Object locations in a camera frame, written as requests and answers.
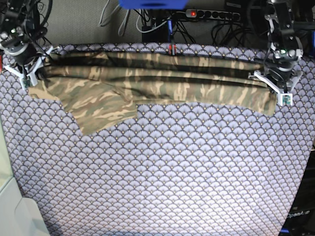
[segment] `white cable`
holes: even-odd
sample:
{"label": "white cable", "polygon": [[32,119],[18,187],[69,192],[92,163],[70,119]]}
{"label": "white cable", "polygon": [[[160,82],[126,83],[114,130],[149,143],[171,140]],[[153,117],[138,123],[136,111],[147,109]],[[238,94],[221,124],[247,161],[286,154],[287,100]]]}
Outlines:
{"label": "white cable", "polygon": [[107,1],[107,3],[105,4],[105,6],[104,6],[104,8],[103,8],[103,10],[102,10],[102,14],[101,14],[101,16],[100,16],[100,20],[99,20],[98,26],[100,26],[100,25],[102,24],[103,17],[104,17],[104,13],[105,13],[105,10],[106,10],[106,8],[107,8],[107,6],[108,6],[108,4],[109,4],[109,1],[110,1],[110,0]]}
{"label": "white cable", "polygon": [[138,26],[138,22],[139,22],[139,20],[140,20],[140,17],[141,17],[141,16],[139,15],[139,16],[138,16],[138,19],[137,19],[137,22],[136,22],[136,28],[137,28],[137,30],[138,30],[140,33],[150,33],[150,32],[153,32],[153,31],[157,30],[158,28],[164,26],[164,25],[167,23],[167,20],[166,20],[166,21],[164,21],[163,23],[161,23],[159,26],[154,27],[153,29],[150,29],[150,30],[148,30],[148,31],[142,31],[141,29],[139,29],[139,26]]}
{"label": "white cable", "polygon": [[129,21],[129,16],[130,16],[130,10],[127,11],[125,18],[122,22],[122,24],[120,25],[119,29],[118,29],[118,36],[119,37],[123,37],[123,35],[125,34],[126,28],[127,28],[127,24]]}
{"label": "white cable", "polygon": [[108,22],[106,22],[108,19],[110,19],[111,17],[112,17],[112,15],[113,14],[115,14],[117,11],[119,11],[121,9],[121,7],[120,7],[120,5],[118,4],[115,8],[114,8],[114,10],[112,11],[112,13],[107,17],[107,18],[105,18],[105,20],[103,21],[103,22],[101,22],[98,26],[99,27],[104,27],[104,26],[106,26],[108,23],[109,23],[109,21]]}

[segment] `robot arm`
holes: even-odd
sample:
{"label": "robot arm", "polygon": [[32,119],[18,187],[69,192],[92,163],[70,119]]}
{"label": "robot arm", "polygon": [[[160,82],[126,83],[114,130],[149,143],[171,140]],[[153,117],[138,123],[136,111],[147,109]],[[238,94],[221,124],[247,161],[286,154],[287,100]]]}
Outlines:
{"label": "robot arm", "polygon": [[9,0],[0,26],[0,49],[14,57],[19,71],[10,66],[5,69],[19,77],[24,90],[37,84],[35,73],[43,67],[45,55],[52,51],[51,47],[47,52],[42,49],[40,53],[34,46],[47,33],[44,25],[52,8],[52,0],[49,0],[47,14],[40,23],[37,3],[38,0]]}
{"label": "robot arm", "polygon": [[303,56],[303,47],[294,31],[293,12],[287,0],[268,0],[270,12],[265,19],[269,22],[269,49],[263,60],[264,73],[256,71],[254,76],[265,82],[278,95],[279,105],[292,105],[292,91],[303,72],[294,67]]}

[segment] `camouflage fabric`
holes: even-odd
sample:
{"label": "camouflage fabric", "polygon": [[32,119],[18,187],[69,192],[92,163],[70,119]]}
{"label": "camouflage fabric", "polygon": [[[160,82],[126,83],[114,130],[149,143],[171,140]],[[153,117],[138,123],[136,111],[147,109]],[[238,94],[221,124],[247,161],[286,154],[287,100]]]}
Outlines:
{"label": "camouflage fabric", "polygon": [[137,104],[203,102],[272,115],[276,96],[248,74],[260,65],[160,54],[81,53],[54,56],[34,98],[60,100],[84,135],[137,116]]}

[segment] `screw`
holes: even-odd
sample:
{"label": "screw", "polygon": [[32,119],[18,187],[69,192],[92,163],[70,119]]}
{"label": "screw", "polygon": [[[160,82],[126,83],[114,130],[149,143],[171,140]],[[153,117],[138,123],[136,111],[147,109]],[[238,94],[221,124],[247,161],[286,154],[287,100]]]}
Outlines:
{"label": "screw", "polygon": [[275,58],[279,59],[280,58],[280,52],[279,51],[275,51]]}
{"label": "screw", "polygon": [[7,32],[2,32],[0,37],[1,37],[1,39],[6,40],[8,38],[8,33]]}
{"label": "screw", "polygon": [[289,56],[292,58],[295,56],[295,51],[294,50],[290,50],[289,51]]}

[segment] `scalloped pattern fabric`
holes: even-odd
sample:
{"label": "scalloped pattern fabric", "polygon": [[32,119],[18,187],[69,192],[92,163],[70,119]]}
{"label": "scalloped pattern fabric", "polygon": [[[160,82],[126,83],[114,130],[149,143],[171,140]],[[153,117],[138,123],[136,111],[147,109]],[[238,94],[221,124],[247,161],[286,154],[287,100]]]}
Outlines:
{"label": "scalloped pattern fabric", "polygon": [[[167,53],[168,44],[58,51]],[[187,56],[253,60],[264,52],[177,45]],[[3,62],[10,63],[4,57]],[[32,100],[8,72],[0,112],[14,175],[52,236],[274,236],[315,137],[315,64],[294,106],[268,117],[237,106],[141,105],[138,118],[83,136],[60,102]]]}

